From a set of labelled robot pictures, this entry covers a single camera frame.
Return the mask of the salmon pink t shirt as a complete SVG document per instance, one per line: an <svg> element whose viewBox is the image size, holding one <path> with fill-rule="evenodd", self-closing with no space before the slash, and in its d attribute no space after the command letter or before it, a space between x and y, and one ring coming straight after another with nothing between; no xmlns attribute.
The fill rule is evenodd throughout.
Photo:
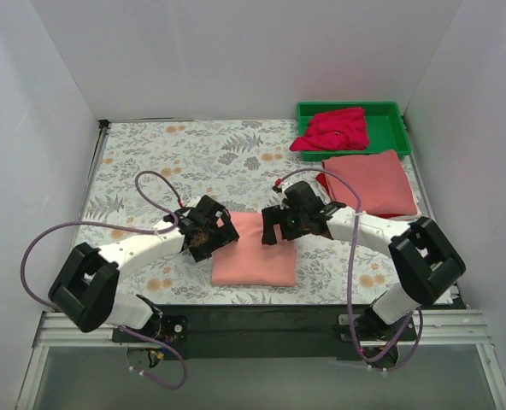
<svg viewBox="0 0 506 410"><path fill-rule="evenodd" d="M275 245L263 244L259 213L232 212L231 221L239 239L213 253L212 284L294 286L297 282L295 244L282 240L279 232Z"/></svg>

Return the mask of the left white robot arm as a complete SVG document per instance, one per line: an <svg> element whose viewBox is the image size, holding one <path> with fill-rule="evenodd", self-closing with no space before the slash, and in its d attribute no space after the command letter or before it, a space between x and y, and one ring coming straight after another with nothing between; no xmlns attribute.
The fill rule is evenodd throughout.
<svg viewBox="0 0 506 410"><path fill-rule="evenodd" d="M101 325L125 326L150 342L162 331L162 311L144 296L121 294L119 283L163 257L187 252L195 262L204 261L238 239L229 211L202 196L194 206L164 216L151 233L97 248L76 245L50 287L49 300L84 333Z"/></svg>

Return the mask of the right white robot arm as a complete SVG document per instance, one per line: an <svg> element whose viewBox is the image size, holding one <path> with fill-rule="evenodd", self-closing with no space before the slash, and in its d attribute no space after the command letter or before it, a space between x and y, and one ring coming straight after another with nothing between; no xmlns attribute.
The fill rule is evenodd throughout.
<svg viewBox="0 0 506 410"><path fill-rule="evenodd" d="M355 328L388 338L397 322L418 307L435 303L466 271L466 265L437 223L360 214L342 202L325 203L310 184L299 181L273 190L280 203L262 210L262 243L322 236L377 251L391 258L398 283L375 299L355 320Z"/></svg>

